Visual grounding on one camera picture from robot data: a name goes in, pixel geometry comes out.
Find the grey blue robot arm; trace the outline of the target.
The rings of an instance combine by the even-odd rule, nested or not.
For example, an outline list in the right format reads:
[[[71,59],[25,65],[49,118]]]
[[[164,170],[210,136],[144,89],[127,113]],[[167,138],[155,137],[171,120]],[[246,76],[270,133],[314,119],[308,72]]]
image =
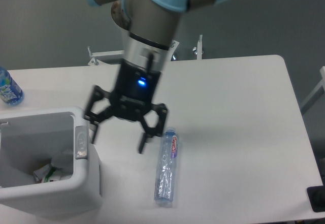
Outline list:
[[[120,69],[111,91],[94,86],[84,117],[95,128],[111,117],[139,122],[138,152],[163,134],[168,109],[154,104],[158,85],[180,18],[189,11],[225,0],[87,0],[91,6],[118,5],[117,24],[127,30]]]

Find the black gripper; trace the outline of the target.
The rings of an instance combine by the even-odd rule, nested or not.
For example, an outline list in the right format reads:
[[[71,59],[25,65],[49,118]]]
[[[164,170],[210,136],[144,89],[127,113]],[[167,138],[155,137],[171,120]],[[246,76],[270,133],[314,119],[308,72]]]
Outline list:
[[[84,110],[84,119],[89,122],[89,128],[93,131],[92,144],[95,144],[100,124],[112,116],[140,122],[143,133],[138,146],[139,154],[143,153],[148,139],[161,137],[168,109],[163,103],[152,104],[160,76],[161,72],[146,71],[123,60],[111,93],[95,85]],[[155,126],[149,126],[145,119],[150,111],[157,114]]]

